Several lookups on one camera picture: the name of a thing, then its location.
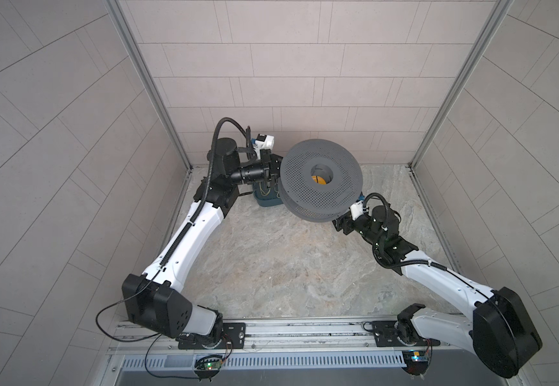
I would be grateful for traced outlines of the dark grey cable spool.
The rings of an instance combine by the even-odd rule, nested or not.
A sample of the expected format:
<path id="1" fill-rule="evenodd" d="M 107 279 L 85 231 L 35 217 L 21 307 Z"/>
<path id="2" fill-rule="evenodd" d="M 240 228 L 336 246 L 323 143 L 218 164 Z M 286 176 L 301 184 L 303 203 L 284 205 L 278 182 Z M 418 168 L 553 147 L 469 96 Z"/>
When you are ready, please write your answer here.
<path id="1" fill-rule="evenodd" d="M 315 223 L 344 215 L 362 195 L 363 176 L 350 151 L 335 142 L 297 143 L 280 165 L 279 196 L 292 214 Z"/>

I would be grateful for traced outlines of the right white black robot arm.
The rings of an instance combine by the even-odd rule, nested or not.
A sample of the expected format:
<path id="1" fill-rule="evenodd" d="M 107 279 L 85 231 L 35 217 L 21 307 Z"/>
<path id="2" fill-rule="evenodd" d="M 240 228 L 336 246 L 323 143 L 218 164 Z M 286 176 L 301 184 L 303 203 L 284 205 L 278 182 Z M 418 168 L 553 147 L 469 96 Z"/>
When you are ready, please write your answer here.
<path id="1" fill-rule="evenodd" d="M 382 268 L 417 281 L 460 312 L 449 315 L 415 303 L 398 315 L 398 341 L 416 346 L 435 339 L 474 354 L 502 378 L 517 376 L 543 346 L 519 295 L 482 285 L 430 258 L 400 236 L 400 222 L 379 193 L 362 197 L 333 222 L 345 235 L 358 233 Z"/>

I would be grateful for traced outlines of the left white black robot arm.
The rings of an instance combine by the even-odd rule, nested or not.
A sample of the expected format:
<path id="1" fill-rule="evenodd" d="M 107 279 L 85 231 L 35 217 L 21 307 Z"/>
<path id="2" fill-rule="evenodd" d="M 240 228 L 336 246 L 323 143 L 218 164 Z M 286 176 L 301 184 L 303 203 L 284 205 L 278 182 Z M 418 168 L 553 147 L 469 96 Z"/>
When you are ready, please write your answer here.
<path id="1" fill-rule="evenodd" d="M 275 139 L 224 117 L 215 127 L 207 154 L 207 175 L 201 181 L 187 217 L 141 275 L 130 274 L 122 284 L 122 304 L 128 321 L 152 332 L 152 337 L 191 337 L 205 347 L 224 338 L 223 316 L 194 305 L 183 294 L 186 278 L 211 234 L 241 195 L 242 185 L 274 188 L 281 157 L 272 149 Z"/>

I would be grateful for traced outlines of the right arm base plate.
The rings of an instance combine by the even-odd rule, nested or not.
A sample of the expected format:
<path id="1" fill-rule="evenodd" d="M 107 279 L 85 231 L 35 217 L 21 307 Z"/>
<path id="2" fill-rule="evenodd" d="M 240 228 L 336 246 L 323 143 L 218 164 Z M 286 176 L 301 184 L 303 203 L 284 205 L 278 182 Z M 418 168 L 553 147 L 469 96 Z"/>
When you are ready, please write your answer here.
<path id="1" fill-rule="evenodd" d="M 399 321 L 364 322 L 362 328 L 374 336 L 376 347 L 438 347 L 437 339 L 424 339 Z"/>

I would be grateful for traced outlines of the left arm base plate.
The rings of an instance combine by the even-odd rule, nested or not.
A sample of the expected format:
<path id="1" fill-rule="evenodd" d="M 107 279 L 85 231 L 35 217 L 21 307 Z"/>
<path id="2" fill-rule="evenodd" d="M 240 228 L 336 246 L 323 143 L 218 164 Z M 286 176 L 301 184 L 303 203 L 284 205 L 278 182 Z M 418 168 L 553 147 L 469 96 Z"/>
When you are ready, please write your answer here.
<path id="1" fill-rule="evenodd" d="M 182 334 L 177 338 L 179 350 L 242 349 L 246 334 L 245 323 L 223 323 L 208 335 Z"/>

